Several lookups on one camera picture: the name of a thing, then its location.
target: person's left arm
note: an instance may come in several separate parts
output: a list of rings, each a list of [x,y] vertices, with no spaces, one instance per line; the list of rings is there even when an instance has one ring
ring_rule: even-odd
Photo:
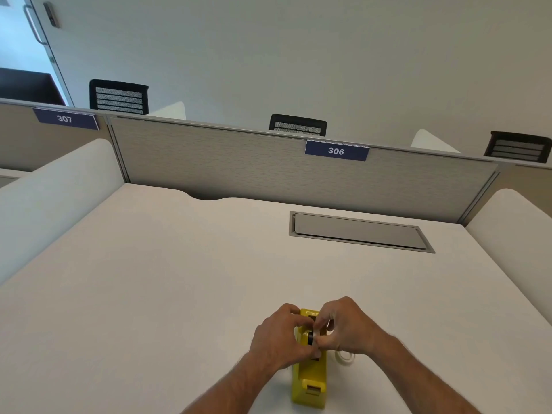
[[[312,327],[314,323],[298,314],[299,308],[284,304],[264,320],[255,330],[249,352],[182,414],[246,414],[279,369],[319,357],[317,346],[302,346],[295,341],[295,327]]]

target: workstation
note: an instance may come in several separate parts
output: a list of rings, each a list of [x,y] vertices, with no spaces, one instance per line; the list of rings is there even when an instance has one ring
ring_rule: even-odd
[[[21,101],[0,117],[0,168],[30,172],[0,190],[0,411],[178,412],[282,302],[348,295],[482,412],[550,412],[545,165]],[[290,383],[252,412],[305,412]],[[408,412],[368,358],[332,357],[325,410]]]

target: blue number sign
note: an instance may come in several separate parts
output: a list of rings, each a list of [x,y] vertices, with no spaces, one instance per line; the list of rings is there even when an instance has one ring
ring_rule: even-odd
[[[66,112],[61,110],[33,108],[38,122],[42,124],[61,124],[85,129],[99,130],[96,117],[92,113]]]
[[[332,157],[342,159],[354,159],[355,161],[366,161],[370,147],[348,145],[342,143],[321,142],[307,140],[305,154],[321,157]]]

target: yellow tape dispenser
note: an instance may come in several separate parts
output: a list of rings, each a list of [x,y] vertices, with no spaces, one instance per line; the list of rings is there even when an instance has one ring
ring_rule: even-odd
[[[315,320],[318,311],[301,309],[300,314]],[[320,330],[320,335],[326,335],[325,328]],[[313,343],[313,336],[314,332],[308,327],[297,327],[295,338],[298,343],[310,346]],[[314,408],[324,408],[326,405],[326,351],[321,352],[319,359],[294,364],[292,375],[292,401]]]

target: door handle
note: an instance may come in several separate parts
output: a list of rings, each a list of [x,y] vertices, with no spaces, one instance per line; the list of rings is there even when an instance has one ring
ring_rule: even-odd
[[[23,6],[23,13],[25,14],[25,17],[27,21],[29,22],[29,26],[31,27],[32,34],[34,35],[37,42],[41,45],[48,45],[48,42],[43,42],[38,37],[37,28],[34,26],[34,23],[32,22],[31,16],[29,14],[29,10],[34,10],[30,4],[25,4]]]

